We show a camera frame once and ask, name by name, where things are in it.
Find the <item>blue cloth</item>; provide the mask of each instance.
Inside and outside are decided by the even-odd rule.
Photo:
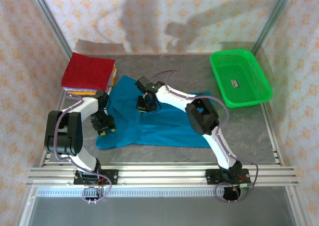
[[[141,92],[135,82],[124,75],[111,91],[108,114],[115,120],[116,131],[98,136],[96,146],[99,149],[131,143],[209,148],[205,139],[192,130],[185,112],[164,103],[158,112],[139,112],[136,103]]]

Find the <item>patterned wallpaper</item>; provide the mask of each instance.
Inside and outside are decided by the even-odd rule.
[[[252,49],[277,0],[46,1],[74,51],[103,55]]]
[[[290,0],[258,60],[274,92],[272,120],[319,225],[319,0]]]
[[[68,61],[34,0],[0,0],[0,22],[0,225],[9,226]]]

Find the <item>plastic basket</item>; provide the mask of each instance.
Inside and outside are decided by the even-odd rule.
[[[227,107],[257,105],[273,97],[273,91],[250,51],[218,51],[210,56],[210,63]]]

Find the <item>wall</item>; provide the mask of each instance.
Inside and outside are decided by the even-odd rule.
[[[99,55],[212,53],[224,47],[252,49],[277,2],[46,1],[71,48],[79,53]]]
[[[290,0],[257,58],[274,92],[272,121],[319,225],[319,0]]]
[[[0,0],[0,225],[12,224],[67,59],[33,0]]]

